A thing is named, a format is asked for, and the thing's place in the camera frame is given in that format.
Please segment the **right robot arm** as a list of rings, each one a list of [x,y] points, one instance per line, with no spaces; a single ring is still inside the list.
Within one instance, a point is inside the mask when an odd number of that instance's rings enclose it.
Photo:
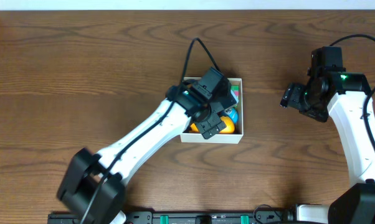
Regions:
[[[327,72],[306,85],[291,83],[284,108],[320,122],[331,118],[348,165],[350,188],[331,205],[299,205],[296,219],[313,223],[373,223],[375,217],[375,115],[366,102],[370,86],[362,73]]]

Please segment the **multicoloured puzzle cube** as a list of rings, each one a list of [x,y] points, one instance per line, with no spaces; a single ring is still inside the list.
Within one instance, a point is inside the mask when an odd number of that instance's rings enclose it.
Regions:
[[[233,96],[236,100],[236,104],[239,102],[239,86],[238,85],[232,85],[230,88],[231,92],[233,93]]]

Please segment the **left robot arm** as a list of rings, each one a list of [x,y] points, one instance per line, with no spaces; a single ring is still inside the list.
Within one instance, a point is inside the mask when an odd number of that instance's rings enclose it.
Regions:
[[[73,156],[57,198],[81,223],[126,223],[126,187],[136,171],[163,145],[195,123],[204,139],[224,127],[219,113],[239,99],[229,86],[172,86],[157,109],[117,142],[92,154]]]

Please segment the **orange toy dinosaur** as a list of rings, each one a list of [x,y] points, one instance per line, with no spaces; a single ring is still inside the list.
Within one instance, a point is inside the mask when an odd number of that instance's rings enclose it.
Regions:
[[[220,134],[233,134],[235,131],[235,124],[228,116],[221,116],[221,120],[225,124],[225,128],[220,130]],[[188,128],[189,133],[199,133],[199,130],[197,129],[196,125],[193,123]]]

